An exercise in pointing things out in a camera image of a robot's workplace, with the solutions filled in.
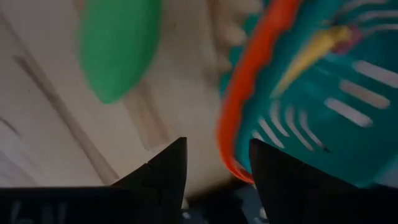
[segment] wooden surface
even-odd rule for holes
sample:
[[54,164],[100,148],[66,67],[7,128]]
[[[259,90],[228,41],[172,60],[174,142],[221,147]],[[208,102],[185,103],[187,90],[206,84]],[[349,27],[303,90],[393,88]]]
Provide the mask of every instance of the wooden surface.
[[0,20],[0,187],[102,185]]
[[152,65],[142,83],[112,105],[101,104],[83,79],[72,1],[3,0],[1,10],[41,71],[38,80],[61,104],[56,108],[64,122],[81,131],[74,134],[81,150],[94,154],[91,163],[104,160],[94,166],[104,183],[138,168],[178,136],[188,137],[187,195],[230,179],[215,143],[221,103],[206,1],[163,1]]

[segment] teal fabric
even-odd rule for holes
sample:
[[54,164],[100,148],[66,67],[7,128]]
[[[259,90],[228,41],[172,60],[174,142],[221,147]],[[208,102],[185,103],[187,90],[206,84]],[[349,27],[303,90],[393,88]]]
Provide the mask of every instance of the teal fabric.
[[[278,41],[272,62],[258,74],[254,95],[245,104],[243,121],[236,138],[235,156],[237,161],[249,172],[249,140],[253,132],[258,132],[266,143],[310,164],[332,176],[343,179],[358,187],[370,186],[377,178],[390,168],[397,155],[396,138],[398,117],[396,96],[397,89],[370,79],[354,70],[353,65],[364,60],[392,72],[398,72],[395,52],[398,51],[398,32],[396,30],[380,30],[365,35],[347,54],[328,54],[293,82],[277,100],[280,102],[279,118],[281,125],[288,132],[284,136],[274,126],[269,112],[272,100],[271,91],[286,71],[295,54],[302,48],[316,30],[327,24],[348,24],[356,26],[365,34],[381,24],[398,24],[398,17],[371,17],[358,22],[358,16],[376,10],[398,9],[398,2],[388,4],[367,4],[340,14],[333,20],[336,12],[341,9],[344,1],[306,1],[300,8],[293,28]],[[256,19],[250,17],[244,28],[254,27]],[[238,61],[242,49],[231,51],[233,64]],[[390,100],[386,109],[375,108],[339,88],[340,81],[349,80],[368,90],[378,93]],[[373,123],[364,128],[343,117],[325,106],[325,100],[334,98],[369,116]],[[296,137],[285,121],[288,107],[294,108],[294,125],[299,133],[313,147],[308,150]],[[318,146],[299,123],[301,111],[308,114],[308,127],[323,143]],[[269,128],[282,142],[284,148],[274,144],[271,138],[259,125],[263,118]]]

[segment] colorful toy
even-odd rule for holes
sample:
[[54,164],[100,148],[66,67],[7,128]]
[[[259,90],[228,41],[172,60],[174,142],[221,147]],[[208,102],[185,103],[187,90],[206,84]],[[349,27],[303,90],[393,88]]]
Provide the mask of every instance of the colorful toy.
[[249,141],[258,138],[358,187],[377,182],[398,155],[398,2],[265,5],[244,25],[249,44],[230,54],[223,162],[252,183]]
[[80,24],[80,62],[103,103],[138,83],[160,36],[160,0],[90,0]]

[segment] wood grain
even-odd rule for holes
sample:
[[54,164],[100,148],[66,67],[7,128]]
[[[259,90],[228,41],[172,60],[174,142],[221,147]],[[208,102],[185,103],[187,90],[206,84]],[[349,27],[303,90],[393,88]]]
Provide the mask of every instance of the wood grain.
[[143,79],[146,84],[112,105],[102,105],[82,79],[76,56],[78,16],[72,1],[3,0],[2,10],[65,107],[118,176],[148,161],[163,142],[188,137],[186,194],[190,195],[230,178],[214,135],[221,106],[214,82],[217,54],[206,1],[162,4],[162,35]]
[[101,185],[45,95],[14,60],[23,55],[0,20],[0,185]]
[[87,87],[76,56],[78,16],[73,1],[5,0],[2,11],[71,117],[118,177],[154,156],[142,146],[124,105],[103,105]]
[[20,55],[15,55],[13,57],[15,63],[25,71],[25,74],[36,84],[37,88],[45,95],[52,107],[57,111],[61,120],[68,127],[70,134],[75,138],[76,142],[93,165],[102,182],[106,185],[110,185],[118,180],[119,176],[117,173],[112,169],[100,152],[98,152],[87,134],[76,122],[76,119],[70,114],[68,108],[57,95],[57,92],[48,78],[36,65],[29,53],[25,52],[25,57],[21,57]]

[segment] green balloon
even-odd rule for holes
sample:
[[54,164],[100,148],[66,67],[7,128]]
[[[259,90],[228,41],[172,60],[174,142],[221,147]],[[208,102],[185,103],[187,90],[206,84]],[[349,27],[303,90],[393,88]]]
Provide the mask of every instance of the green balloon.
[[81,15],[80,64],[103,103],[120,99],[150,64],[160,36],[160,0],[90,0]]

